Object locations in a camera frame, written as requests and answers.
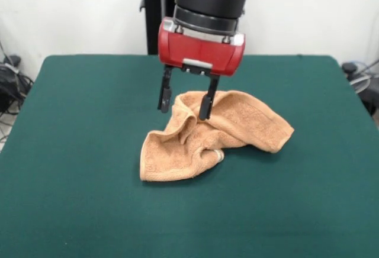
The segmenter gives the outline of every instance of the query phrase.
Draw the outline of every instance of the orange towel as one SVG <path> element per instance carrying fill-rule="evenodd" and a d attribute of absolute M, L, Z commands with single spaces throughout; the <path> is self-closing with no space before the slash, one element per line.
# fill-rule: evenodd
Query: orange towel
<path fill-rule="evenodd" d="M 140 178 L 193 178 L 224 159 L 224 148 L 251 144 L 276 153 L 294 129 L 262 101 L 239 91 L 218 91 L 211 117 L 198 118 L 206 92 L 178 95 L 164 131 L 151 131 L 141 150 Z"/>

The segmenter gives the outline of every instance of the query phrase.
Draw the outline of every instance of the green felt tablecloth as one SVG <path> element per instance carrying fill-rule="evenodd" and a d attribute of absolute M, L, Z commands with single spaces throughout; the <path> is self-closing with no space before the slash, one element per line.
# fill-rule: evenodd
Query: green felt tablecloth
<path fill-rule="evenodd" d="M 155 56 L 46 59 L 0 155 L 0 258 L 379 257 L 379 133 L 330 57 L 246 56 L 220 89 L 295 129 L 278 154 L 226 150 L 191 180 L 144 183 Z M 175 71 L 173 93 L 208 79 Z"/>

